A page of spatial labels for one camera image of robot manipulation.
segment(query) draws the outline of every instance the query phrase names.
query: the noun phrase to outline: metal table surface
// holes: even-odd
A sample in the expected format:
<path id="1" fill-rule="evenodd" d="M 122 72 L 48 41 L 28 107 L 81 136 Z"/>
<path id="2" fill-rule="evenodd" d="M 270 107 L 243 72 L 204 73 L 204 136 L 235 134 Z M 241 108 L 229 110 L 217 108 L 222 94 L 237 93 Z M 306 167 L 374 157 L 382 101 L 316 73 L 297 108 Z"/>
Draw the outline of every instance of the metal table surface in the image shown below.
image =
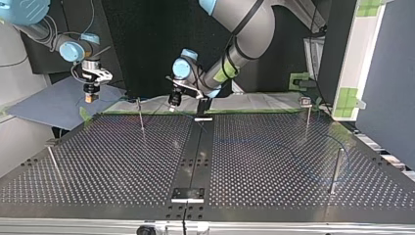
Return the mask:
<path id="1" fill-rule="evenodd" d="M 415 223 L 415 184 L 315 113 L 94 118 L 0 179 L 0 217 L 184 223 Z M 335 194 L 328 189 L 346 149 Z M 175 188 L 205 189 L 173 204 Z"/>

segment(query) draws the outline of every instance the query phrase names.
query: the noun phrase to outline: metal rod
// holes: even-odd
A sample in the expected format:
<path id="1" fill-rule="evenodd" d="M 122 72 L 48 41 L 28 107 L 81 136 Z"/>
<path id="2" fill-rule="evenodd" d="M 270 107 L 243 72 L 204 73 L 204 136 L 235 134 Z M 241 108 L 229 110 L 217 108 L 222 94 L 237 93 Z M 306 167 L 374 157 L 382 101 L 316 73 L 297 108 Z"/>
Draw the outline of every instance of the metal rod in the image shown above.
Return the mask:
<path id="1" fill-rule="evenodd" d="M 341 164 L 340 161 L 344 153 L 345 153 L 345 150 L 343 148 L 340 148 L 338 152 L 338 157 L 336 160 L 335 172 L 333 174 L 333 181 L 332 181 L 332 184 L 330 185 L 330 190 L 329 190 L 330 194 L 335 194 L 336 186 L 337 186 L 338 179 L 339 179 L 340 164 Z"/>
<path id="2" fill-rule="evenodd" d="M 52 152 L 52 147 L 48 146 L 48 151 L 49 151 L 49 154 L 51 155 L 53 165 L 55 165 L 55 167 L 58 168 L 58 163 L 56 162 L 55 156 L 53 155 L 53 152 Z"/>
<path id="3" fill-rule="evenodd" d="M 310 125 L 311 108 L 312 108 L 312 106 L 310 106 L 310 108 L 308 108 L 307 127 Z"/>
<path id="4" fill-rule="evenodd" d="M 143 122 L 143 116 L 141 114 L 141 100 L 140 100 L 140 98 L 137 99 L 137 105 L 138 105 L 138 113 L 140 114 L 141 129 L 144 130 L 144 122 Z"/>

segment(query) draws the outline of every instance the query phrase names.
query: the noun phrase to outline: white wall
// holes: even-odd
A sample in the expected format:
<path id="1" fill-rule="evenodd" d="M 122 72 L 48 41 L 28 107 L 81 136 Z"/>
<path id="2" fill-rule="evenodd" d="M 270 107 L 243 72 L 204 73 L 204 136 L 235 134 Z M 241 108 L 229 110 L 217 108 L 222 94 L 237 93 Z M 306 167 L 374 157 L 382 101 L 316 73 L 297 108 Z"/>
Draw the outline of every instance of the white wall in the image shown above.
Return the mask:
<path id="1" fill-rule="evenodd" d="M 17 31 L 0 23 L 0 111 L 47 86 L 47 77 L 32 74 L 28 60 L 17 66 L 1 68 L 20 62 L 25 56 Z M 50 126 L 0 113 L 0 176 L 40 152 L 52 137 Z"/>

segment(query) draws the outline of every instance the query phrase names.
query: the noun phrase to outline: robotic arm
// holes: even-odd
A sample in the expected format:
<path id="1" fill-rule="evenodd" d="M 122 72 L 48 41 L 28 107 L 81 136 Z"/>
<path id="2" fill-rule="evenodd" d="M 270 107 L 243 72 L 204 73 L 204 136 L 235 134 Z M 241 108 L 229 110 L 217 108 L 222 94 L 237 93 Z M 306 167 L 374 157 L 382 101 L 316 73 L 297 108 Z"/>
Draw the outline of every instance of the robotic arm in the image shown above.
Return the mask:
<path id="1" fill-rule="evenodd" d="M 100 86 L 113 78 L 100 63 L 100 55 L 109 48 L 101 50 L 99 36 L 92 33 L 82 33 L 79 40 L 58 33 L 54 20 L 47 16 L 49 5 L 50 0 L 0 0 L 0 19 L 73 62 L 71 73 L 84 83 L 85 101 L 92 103 L 98 99 Z"/>
<path id="2" fill-rule="evenodd" d="M 248 61 L 262 56 L 274 36 L 274 12 L 265 0 L 200 0 L 199 3 L 233 36 L 222 58 L 206 72 L 198 66 L 196 52 L 183 50 L 173 64 L 173 90 L 169 98 L 173 110 L 180 105 L 185 89 L 196 91 L 197 99 L 216 97 L 221 84 L 237 76 Z"/>

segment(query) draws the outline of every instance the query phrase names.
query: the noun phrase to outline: cable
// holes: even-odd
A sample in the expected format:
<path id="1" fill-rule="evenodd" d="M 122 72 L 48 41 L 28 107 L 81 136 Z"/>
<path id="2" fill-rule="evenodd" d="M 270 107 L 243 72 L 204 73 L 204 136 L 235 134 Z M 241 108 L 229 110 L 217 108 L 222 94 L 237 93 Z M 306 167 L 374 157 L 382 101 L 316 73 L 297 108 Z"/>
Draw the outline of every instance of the cable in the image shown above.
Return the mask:
<path id="1" fill-rule="evenodd" d="M 320 84 L 319 84 L 319 82 L 318 82 L 318 77 L 317 77 L 317 74 L 315 73 L 315 69 L 314 69 L 314 62 L 313 62 L 313 55 L 312 55 L 312 47 L 311 47 L 311 43 L 312 43 L 312 35 L 313 35 L 312 30 L 313 30 L 313 28 L 314 28 L 315 17 L 316 17 L 316 15 L 317 15 L 317 9 L 318 9 L 318 5 L 319 5 L 319 3 L 320 3 L 320 2 L 318 1 L 318 2 L 317 2 L 317 5 L 315 6 L 314 14 L 313 14 L 313 16 L 312 16 L 312 21 L 311 21 L 311 27 L 310 27 L 310 31 L 311 31 L 311 34 L 310 34 L 310 37 L 309 37 L 310 60 L 311 60 L 311 68 L 312 68 L 312 72 L 313 72 L 313 75 L 314 75 L 315 84 L 317 85 L 317 90 L 318 90 L 318 93 L 320 94 L 320 97 L 321 97 L 321 99 L 323 100 L 324 105 L 326 106 L 327 110 L 329 111 L 330 116 L 332 116 L 332 115 L 333 115 L 333 113 L 332 113 L 332 111 L 330 110 L 330 108 L 329 108 L 329 106 L 328 106 L 328 104 L 327 104 L 327 102 L 326 102 L 326 99 L 324 99 L 323 92 L 321 92 Z"/>
<path id="2" fill-rule="evenodd" d="M 28 55 L 26 55 L 26 56 L 24 57 L 24 59 L 22 59 L 21 61 L 19 61 L 19 62 L 17 62 L 17 63 L 10 64 L 10 65 L 0 66 L 0 68 L 7 68 L 7 67 L 13 67 L 13 66 L 18 66 L 18 65 L 21 65 L 21 64 L 23 64 L 23 63 L 24 63 L 27 59 L 28 59 Z"/>
<path id="3" fill-rule="evenodd" d="M 83 30 L 82 33 L 85 33 L 89 30 L 89 28 L 91 28 L 92 24 L 95 21 L 95 6 L 94 6 L 94 0 L 91 0 L 91 8 L 92 8 L 92 18 L 91 18 L 91 22 L 89 23 L 89 25 L 85 28 L 85 30 Z"/>
<path id="4" fill-rule="evenodd" d="M 94 57 L 99 56 L 99 55 L 103 54 L 104 52 L 106 52 L 106 51 L 108 51 L 110 49 L 111 49 L 111 46 L 108 46 L 108 47 L 102 49 L 101 51 L 99 51 L 97 54 L 92 55 L 92 56 L 94 56 Z"/>

